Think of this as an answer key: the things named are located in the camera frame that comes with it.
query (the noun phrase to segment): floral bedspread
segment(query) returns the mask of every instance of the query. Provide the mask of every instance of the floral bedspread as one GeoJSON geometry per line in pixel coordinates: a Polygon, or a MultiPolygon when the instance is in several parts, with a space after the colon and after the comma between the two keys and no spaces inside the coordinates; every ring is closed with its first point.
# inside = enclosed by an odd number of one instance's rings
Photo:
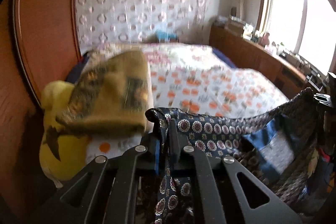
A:
{"type": "MultiPolygon", "coordinates": [[[[91,54],[84,70],[135,49],[141,49],[150,64],[154,107],[236,118],[263,114],[288,101],[261,73],[231,69],[205,45],[107,43],[91,54]]],[[[88,145],[87,162],[97,155],[122,155],[140,139],[135,136],[116,142],[93,138],[88,145]]]]}

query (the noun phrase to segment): wooden dresser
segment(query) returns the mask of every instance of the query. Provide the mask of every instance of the wooden dresser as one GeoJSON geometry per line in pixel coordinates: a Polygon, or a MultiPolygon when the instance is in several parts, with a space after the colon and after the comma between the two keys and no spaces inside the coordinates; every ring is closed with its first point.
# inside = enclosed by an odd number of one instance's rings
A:
{"type": "Polygon", "coordinates": [[[271,56],[260,45],[212,26],[209,45],[219,49],[238,68],[261,72],[289,99],[306,88],[306,77],[286,60],[271,56]]]}

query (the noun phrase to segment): blue cloth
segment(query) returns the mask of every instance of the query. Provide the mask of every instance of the blue cloth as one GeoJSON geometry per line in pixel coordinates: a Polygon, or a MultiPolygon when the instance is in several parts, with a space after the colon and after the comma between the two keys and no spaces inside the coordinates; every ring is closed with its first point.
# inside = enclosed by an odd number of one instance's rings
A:
{"type": "Polygon", "coordinates": [[[84,69],[86,63],[89,61],[89,55],[86,52],[83,57],[80,59],[77,65],[75,65],[72,70],[69,72],[65,82],[75,84],[79,77],[81,76],[82,70],[84,69]]]}
{"type": "Polygon", "coordinates": [[[155,35],[157,39],[160,40],[170,40],[170,39],[177,39],[177,35],[175,33],[167,33],[163,31],[156,31],[155,35]]]}
{"type": "Polygon", "coordinates": [[[232,69],[236,69],[237,66],[219,49],[212,47],[212,52],[216,55],[220,60],[222,60],[226,65],[228,65],[232,69]]]}
{"type": "Polygon", "coordinates": [[[280,114],[264,128],[242,136],[258,151],[259,167],[271,183],[279,179],[304,145],[295,130],[293,121],[280,114]]]}
{"type": "Polygon", "coordinates": [[[160,141],[156,140],[155,146],[155,173],[159,175],[160,141]]]}

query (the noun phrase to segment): folded blanket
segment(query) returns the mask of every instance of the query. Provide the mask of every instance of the folded blanket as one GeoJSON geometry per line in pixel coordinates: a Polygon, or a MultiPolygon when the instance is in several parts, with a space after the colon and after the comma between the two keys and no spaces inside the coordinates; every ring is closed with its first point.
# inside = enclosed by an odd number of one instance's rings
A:
{"type": "Polygon", "coordinates": [[[148,64],[141,51],[117,55],[83,73],[56,121],[76,136],[145,132],[148,64]]]}

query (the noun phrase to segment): yellow pillow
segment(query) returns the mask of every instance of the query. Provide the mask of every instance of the yellow pillow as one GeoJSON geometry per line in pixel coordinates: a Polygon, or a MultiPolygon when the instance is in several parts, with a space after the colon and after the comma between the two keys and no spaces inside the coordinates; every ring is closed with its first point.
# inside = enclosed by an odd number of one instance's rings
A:
{"type": "Polygon", "coordinates": [[[42,92],[41,107],[44,109],[44,134],[40,147],[40,164],[44,174],[51,179],[56,187],[62,187],[63,181],[74,177],[85,165],[86,147],[89,137],[77,138],[72,135],[61,135],[58,138],[59,156],[55,158],[46,144],[46,130],[51,126],[61,131],[64,126],[56,122],[56,114],[64,110],[74,89],[74,85],[63,82],[51,82],[42,92]]]}

